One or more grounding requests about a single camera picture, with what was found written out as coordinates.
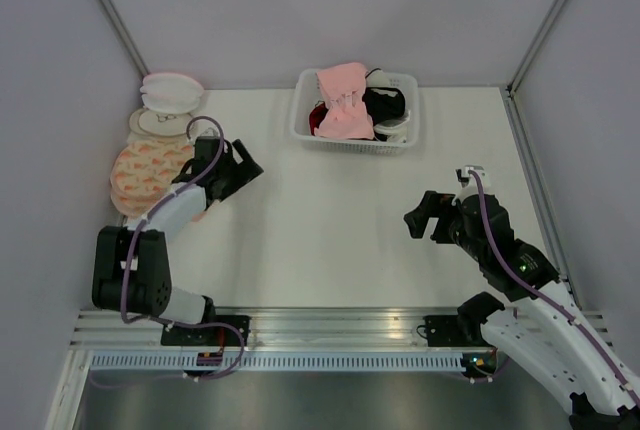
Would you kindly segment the floral pink mesh laundry bag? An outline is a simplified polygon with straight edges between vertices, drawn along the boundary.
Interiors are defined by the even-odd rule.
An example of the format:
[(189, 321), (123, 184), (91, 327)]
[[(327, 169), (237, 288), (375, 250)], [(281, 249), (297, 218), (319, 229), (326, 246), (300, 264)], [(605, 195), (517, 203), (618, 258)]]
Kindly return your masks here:
[(194, 147), (185, 138), (130, 143), (111, 171), (112, 203), (129, 223), (137, 222), (175, 191), (173, 179), (193, 157)]

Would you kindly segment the pink bra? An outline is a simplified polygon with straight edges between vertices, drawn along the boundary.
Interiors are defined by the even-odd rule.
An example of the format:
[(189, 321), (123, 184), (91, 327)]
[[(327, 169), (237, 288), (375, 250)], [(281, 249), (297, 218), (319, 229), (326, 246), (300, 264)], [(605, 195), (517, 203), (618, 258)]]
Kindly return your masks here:
[(373, 140), (373, 121), (368, 115), (363, 95), (366, 90), (366, 67), (351, 62), (319, 70), (319, 89), (328, 109), (316, 137), (332, 140)]

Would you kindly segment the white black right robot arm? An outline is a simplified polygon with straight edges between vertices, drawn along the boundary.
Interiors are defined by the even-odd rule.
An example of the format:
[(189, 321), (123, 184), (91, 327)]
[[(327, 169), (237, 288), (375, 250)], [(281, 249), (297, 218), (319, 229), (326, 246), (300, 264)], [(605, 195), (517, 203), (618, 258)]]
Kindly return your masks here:
[(542, 337), (522, 327), (513, 311), (488, 292), (457, 309), (459, 338), (506, 354), (560, 403), (574, 429), (636, 429), (639, 378), (608, 347), (576, 306), (558, 271), (536, 247), (517, 238), (508, 211), (493, 195), (426, 192), (403, 217), (421, 239), (455, 245), (508, 302), (534, 320)]

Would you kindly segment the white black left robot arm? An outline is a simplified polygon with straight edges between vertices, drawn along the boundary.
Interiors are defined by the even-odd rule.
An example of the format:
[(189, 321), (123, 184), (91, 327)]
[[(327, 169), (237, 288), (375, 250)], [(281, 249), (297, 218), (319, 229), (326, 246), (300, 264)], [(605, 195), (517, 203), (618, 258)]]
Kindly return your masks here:
[(236, 139), (201, 136), (160, 200), (126, 226), (105, 226), (97, 236), (91, 299), (131, 324), (149, 319), (168, 332), (166, 342), (240, 346), (249, 319), (218, 315), (213, 299), (176, 287), (168, 245), (213, 204), (221, 203), (264, 172)]

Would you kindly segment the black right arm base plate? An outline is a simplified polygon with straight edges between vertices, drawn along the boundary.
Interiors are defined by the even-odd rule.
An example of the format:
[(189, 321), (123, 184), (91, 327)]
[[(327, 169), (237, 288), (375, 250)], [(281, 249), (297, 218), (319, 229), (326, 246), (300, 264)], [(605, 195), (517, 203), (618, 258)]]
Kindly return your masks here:
[(491, 348), (480, 334), (469, 336), (458, 324), (455, 315), (426, 315), (424, 330), (429, 348)]

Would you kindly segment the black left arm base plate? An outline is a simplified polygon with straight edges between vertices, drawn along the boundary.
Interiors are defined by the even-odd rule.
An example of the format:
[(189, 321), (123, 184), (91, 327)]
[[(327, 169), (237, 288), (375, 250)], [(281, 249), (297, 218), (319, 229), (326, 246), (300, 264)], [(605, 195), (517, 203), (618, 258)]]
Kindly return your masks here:
[[(250, 333), (251, 317), (248, 315), (219, 315), (218, 323), (232, 326), (246, 339)], [(160, 344), (166, 347), (239, 347), (239, 337), (227, 328), (163, 329)]]

